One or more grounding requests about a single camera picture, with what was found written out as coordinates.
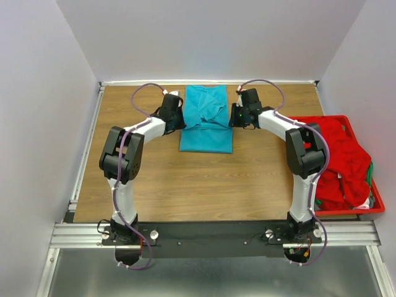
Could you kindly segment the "teal t shirt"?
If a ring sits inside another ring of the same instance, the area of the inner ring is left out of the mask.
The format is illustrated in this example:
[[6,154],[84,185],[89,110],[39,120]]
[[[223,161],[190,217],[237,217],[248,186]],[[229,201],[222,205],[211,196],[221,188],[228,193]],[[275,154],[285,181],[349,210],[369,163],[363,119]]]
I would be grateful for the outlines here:
[[186,127],[181,131],[181,152],[232,153],[233,130],[228,125],[225,85],[188,85],[184,103]]

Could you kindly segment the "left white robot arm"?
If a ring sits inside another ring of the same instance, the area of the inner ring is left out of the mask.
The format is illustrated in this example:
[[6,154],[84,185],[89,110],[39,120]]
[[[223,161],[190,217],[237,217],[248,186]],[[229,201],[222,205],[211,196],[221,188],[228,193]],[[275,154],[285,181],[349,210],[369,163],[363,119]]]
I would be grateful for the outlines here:
[[141,167],[144,145],[186,127],[182,106],[177,91],[165,93],[161,106],[144,121],[128,127],[114,126],[108,133],[99,167],[112,193],[110,224],[123,244],[131,244],[137,237],[133,183]]

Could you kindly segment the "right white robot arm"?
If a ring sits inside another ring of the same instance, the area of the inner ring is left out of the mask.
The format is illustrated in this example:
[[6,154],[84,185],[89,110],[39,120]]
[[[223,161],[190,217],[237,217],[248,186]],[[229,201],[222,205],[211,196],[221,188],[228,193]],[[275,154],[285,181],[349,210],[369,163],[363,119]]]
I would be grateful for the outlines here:
[[257,90],[238,87],[231,106],[231,127],[265,129],[285,141],[286,162],[293,175],[293,198],[284,229],[286,238],[301,241],[315,226],[317,182],[329,164],[329,146],[318,124],[305,124],[262,106]]

